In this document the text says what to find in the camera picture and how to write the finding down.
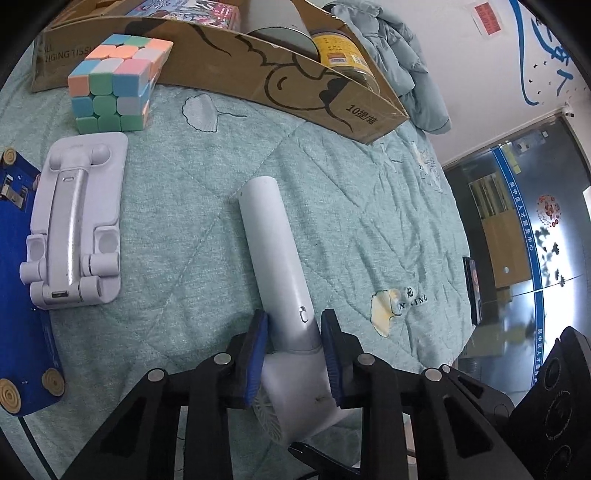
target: security camera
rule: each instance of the security camera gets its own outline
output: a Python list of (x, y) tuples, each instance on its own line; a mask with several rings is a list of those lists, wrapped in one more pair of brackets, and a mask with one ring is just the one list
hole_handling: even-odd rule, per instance
[(565, 117), (574, 118), (573, 108), (568, 103), (564, 107), (562, 107), (562, 114)]

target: blue stripe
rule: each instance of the blue stripe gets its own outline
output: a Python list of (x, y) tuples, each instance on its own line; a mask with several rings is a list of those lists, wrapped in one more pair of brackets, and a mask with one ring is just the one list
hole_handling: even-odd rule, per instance
[(531, 106), (538, 105), (539, 102), (531, 101), (525, 92), (525, 32), (523, 27), (523, 17), (521, 16), (521, 7), (517, 0), (509, 0), (515, 14), (515, 21), (517, 22), (517, 36), (519, 37), (519, 66), (521, 67), (521, 92), (525, 103)]
[(542, 289), (542, 272), (540, 271), (540, 260), (538, 259), (538, 249), (535, 244), (535, 236), (530, 222), (530, 216), (527, 213), (527, 209), (523, 203), (519, 185), (515, 181), (513, 171), (507, 162), (505, 154), (499, 147), (492, 149), (492, 153), (495, 156), (495, 160), (501, 173), (505, 178), (507, 188), (515, 205), (515, 211), (517, 212), (519, 223), (521, 224), (521, 233), (525, 241), (525, 249), (527, 250), (528, 259), (530, 261), (531, 279), (534, 285), (534, 316), (535, 316), (535, 357), (534, 357), (534, 369), (531, 377), (531, 386), (535, 384), (535, 378), (538, 375), (538, 371), (542, 366), (544, 359), (544, 293)]

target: yellow label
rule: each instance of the yellow label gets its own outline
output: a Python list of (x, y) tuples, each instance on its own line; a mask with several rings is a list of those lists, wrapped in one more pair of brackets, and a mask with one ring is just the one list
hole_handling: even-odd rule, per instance
[(320, 33), (312, 38), (320, 52), (320, 62), (325, 67), (353, 67), (373, 77), (367, 62), (357, 46), (347, 37), (335, 33)]

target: speaker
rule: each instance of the speaker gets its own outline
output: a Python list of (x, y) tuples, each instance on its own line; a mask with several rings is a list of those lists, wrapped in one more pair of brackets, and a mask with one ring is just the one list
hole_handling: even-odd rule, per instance
[[(509, 417), (505, 441), (535, 480), (591, 471), (591, 347), (568, 327)], [(579, 476), (577, 472), (587, 472)]]

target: bed sheet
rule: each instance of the bed sheet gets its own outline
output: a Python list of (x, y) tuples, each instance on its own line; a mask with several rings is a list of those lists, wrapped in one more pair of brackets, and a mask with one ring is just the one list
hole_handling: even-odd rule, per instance
[[(28, 51), (0, 93), (0, 138), (41, 167), (51, 144), (76, 130), (65, 89), (30, 93), (30, 62)], [(193, 368), (246, 330), (261, 305), (236, 192), (254, 176), (279, 183), (316, 312), (334, 308), (344, 331), (397, 368), (420, 372), (458, 356), (472, 333), (468, 245), (432, 146), (411, 122), (362, 145), (194, 89), (157, 86), (150, 109), (146, 129), (128, 134), (121, 293), (108, 305), (51, 312), (67, 390), (27, 421), (58, 475), (150, 368)], [(380, 334), (372, 299), (408, 287), (424, 301)], [(236, 479), (307, 470), (251, 411), (231, 412), (229, 423)], [(360, 424), (349, 417), (311, 442), (352, 465)], [(0, 412), (0, 426), (46, 478), (18, 422)]]

